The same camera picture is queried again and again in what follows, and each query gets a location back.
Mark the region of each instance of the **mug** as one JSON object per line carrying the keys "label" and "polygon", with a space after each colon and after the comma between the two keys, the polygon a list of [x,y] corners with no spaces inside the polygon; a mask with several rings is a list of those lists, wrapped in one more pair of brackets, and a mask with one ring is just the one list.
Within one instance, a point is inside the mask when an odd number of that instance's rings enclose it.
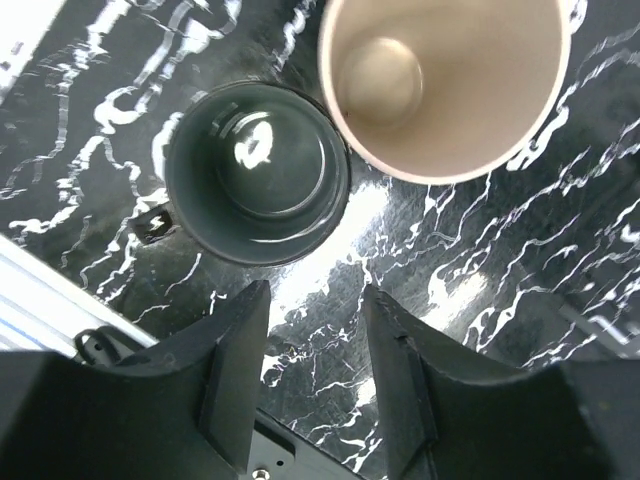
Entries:
{"label": "mug", "polygon": [[163,176],[170,202],[129,221],[138,239],[179,225],[242,266],[311,253],[339,224],[351,185],[347,146],[318,103],[256,81],[220,86],[185,112]]}
{"label": "mug", "polygon": [[570,40],[566,0],[330,0],[320,80],[367,162],[409,182],[457,183],[533,138]]}

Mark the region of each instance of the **screw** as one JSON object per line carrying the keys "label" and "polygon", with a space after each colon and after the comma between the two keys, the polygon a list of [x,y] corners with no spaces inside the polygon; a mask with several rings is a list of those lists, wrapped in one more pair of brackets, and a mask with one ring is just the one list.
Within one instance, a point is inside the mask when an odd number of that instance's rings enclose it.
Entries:
{"label": "screw", "polygon": [[269,480],[271,478],[271,475],[264,468],[259,468],[258,470],[255,470],[253,472],[252,477],[254,480]]}

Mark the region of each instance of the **white cup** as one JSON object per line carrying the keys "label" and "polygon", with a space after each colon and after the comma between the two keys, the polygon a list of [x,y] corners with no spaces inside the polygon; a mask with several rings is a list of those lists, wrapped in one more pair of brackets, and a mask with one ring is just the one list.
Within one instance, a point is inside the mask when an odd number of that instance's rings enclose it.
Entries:
{"label": "white cup", "polygon": [[414,183],[484,175],[535,135],[562,87],[566,0],[329,0],[329,112],[371,165]]}

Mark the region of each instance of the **black marble surface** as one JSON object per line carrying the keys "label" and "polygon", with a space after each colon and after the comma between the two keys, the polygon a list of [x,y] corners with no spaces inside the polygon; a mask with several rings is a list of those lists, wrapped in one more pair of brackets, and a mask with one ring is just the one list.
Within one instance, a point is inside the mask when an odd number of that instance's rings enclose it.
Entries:
{"label": "black marble surface", "polygon": [[354,156],[329,240],[294,264],[248,269],[182,231],[142,246],[127,219],[166,199],[164,147],[203,92],[254,78],[321,99],[325,2],[68,0],[0,106],[0,229],[160,338],[269,279],[261,406],[383,478],[365,284],[511,365],[640,349],[640,3],[567,1],[569,72],[529,148],[450,187]]}

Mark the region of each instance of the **mug rim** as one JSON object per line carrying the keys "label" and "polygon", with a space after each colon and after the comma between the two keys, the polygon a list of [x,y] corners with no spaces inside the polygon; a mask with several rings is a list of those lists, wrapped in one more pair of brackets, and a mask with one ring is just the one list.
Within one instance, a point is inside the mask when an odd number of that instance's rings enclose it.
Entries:
{"label": "mug rim", "polygon": [[462,183],[468,180],[482,177],[487,173],[492,172],[501,165],[507,163],[516,154],[521,151],[528,142],[534,137],[536,132],[540,130],[545,120],[548,118],[551,110],[556,103],[556,100],[560,97],[560,91],[564,84],[564,80],[567,75],[569,67],[569,56],[571,53],[571,29],[569,18],[569,5],[568,0],[554,0],[558,6],[560,14],[560,29],[561,29],[561,45],[560,45],[560,58],[557,65],[556,79],[553,87],[549,92],[546,103],[540,110],[538,117],[531,123],[531,126],[527,132],[515,142],[511,148],[505,153],[497,157],[496,159],[488,162],[478,168],[470,170],[468,172],[459,173],[457,175],[448,175],[442,177],[430,177],[425,175],[416,175],[413,173],[399,170],[377,158],[372,154],[353,134],[345,121],[340,108],[338,107],[338,100],[336,98],[335,88],[332,81],[332,67],[331,67],[331,41],[333,40],[333,33],[335,31],[335,25],[338,16],[348,0],[330,0],[322,15],[322,21],[320,24],[320,34],[318,41],[318,71],[320,74],[320,84],[322,87],[322,93],[324,95],[327,110],[331,115],[331,119],[338,127],[338,130],[343,135],[346,142],[353,147],[353,149],[362,158],[374,166],[378,170],[392,177],[398,178],[411,183],[417,183],[422,185],[450,185],[455,183]]}

